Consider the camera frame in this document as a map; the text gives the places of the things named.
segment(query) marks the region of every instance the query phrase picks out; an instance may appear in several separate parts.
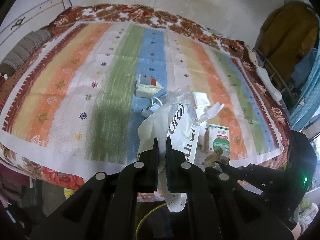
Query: blue cloth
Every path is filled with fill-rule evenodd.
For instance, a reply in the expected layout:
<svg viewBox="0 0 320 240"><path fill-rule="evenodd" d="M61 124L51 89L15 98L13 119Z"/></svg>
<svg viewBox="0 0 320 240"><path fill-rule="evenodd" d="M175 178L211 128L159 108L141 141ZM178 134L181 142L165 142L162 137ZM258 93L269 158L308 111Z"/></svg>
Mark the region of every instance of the blue cloth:
<svg viewBox="0 0 320 240"><path fill-rule="evenodd" d="M294 87L300 89L307 81L316 59L317 49L312 48L308 54L295 66L291 78L295 81Z"/></svg>
<svg viewBox="0 0 320 240"><path fill-rule="evenodd" d="M167 92L167 67L164 52L164 32L146 29L142 40L139 62L135 74L138 80L139 74L153 76L160 85L164 87L154 96L161 97ZM136 161L140 138L138 127L145 120L141 116L144 108L151 106L150 98L139 98L133 96L130 109L128 130L134 131L128 137L127 158L128 163Z"/></svg>
<svg viewBox="0 0 320 240"><path fill-rule="evenodd" d="M300 131L320 107L320 49L318 49L307 82L302 87L298 104L291 111L292 129Z"/></svg>

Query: hanging clothes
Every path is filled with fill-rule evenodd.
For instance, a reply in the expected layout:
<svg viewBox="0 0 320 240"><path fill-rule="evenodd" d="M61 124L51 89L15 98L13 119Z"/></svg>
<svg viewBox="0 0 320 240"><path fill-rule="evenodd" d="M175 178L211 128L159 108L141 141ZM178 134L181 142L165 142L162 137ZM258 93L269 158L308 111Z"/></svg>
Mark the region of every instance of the hanging clothes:
<svg viewBox="0 0 320 240"><path fill-rule="evenodd" d="M258 49L268 58L285 82L288 82L295 65L310 51L316 42L318 21L308 4L288 3L274 11L261 27L263 33ZM273 74L266 65L269 74ZM278 89L282 82L275 77Z"/></svg>
<svg viewBox="0 0 320 240"><path fill-rule="evenodd" d="M292 129L300 131L320 106L320 50L311 69L307 82L302 87L300 99L291 110L290 119Z"/></svg>

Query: blue stripe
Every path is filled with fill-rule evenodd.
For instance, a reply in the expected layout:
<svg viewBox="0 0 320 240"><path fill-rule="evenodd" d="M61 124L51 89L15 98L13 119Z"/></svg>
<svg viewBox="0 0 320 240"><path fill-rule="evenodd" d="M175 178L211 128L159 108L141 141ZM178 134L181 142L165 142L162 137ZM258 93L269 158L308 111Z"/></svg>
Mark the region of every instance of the blue stripe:
<svg viewBox="0 0 320 240"><path fill-rule="evenodd" d="M155 94L156 97L164 95L167 91L167 68L164 53L164 33L146 29L142 41L139 55L139 62L135 80L138 80L139 74L153 76L164 89ZM136 161L140 139L138 136L138 127L145 120L141 116L144 108L151 105L149 98L139 98L133 96L130 118L128 122L128 130L131 131L127 141L127 157L128 163Z"/></svg>
<svg viewBox="0 0 320 240"><path fill-rule="evenodd" d="M253 112L254 112L254 115L256 117L256 120L258 120L259 123L260 123L260 127L261 127L261 130L262 130L262 133L263 133L264 140L266 142L266 146L267 146L268 152L270 152L272 150L275 150L276 146L275 146L275 144L273 142L270 130L269 130L269 128L268 128L268 126L267 126L267 124L266 124L266 122L265 122L265 120L264 120L264 118L262 116L264 113L262 113L261 110L259 109L259 107L257 106L257 102L254 99L254 95L253 95L251 89L249 88L248 84L244 80L244 76L239 71L237 66L232 62L230 57L227 57L225 55L224 55L224 57L225 57L225 60L228 62L229 66L231 67L231 69L233 70L233 72L237 75L237 77L241 81L244 93L245 93L249 103L252 105Z"/></svg>

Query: yellow cloth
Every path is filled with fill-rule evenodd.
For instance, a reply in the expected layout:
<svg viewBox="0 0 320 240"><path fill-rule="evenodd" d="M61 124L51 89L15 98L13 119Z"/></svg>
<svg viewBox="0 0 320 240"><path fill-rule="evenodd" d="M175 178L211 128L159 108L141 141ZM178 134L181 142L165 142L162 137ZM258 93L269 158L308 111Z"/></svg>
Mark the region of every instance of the yellow cloth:
<svg viewBox="0 0 320 240"><path fill-rule="evenodd" d="M295 65L316 42L318 20L314 12L305 3L285 4L269 15L261 30L264 34L258 49L288 82Z"/></svg>

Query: yellow cable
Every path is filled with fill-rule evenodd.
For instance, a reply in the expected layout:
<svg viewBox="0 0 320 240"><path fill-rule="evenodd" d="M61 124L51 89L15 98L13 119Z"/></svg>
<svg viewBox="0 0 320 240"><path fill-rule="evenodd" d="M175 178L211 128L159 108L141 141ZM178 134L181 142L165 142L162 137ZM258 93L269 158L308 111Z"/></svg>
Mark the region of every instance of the yellow cable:
<svg viewBox="0 0 320 240"><path fill-rule="evenodd" d="M146 220L147 216L150 215L153 211L157 210L158 208L161 208L162 206L166 205L166 203L163 203L157 207L155 207L153 210L151 210L150 212L148 212L148 214L146 214L139 222L137 229L136 229L136 240L138 240L138 231L142 225L142 223Z"/></svg>

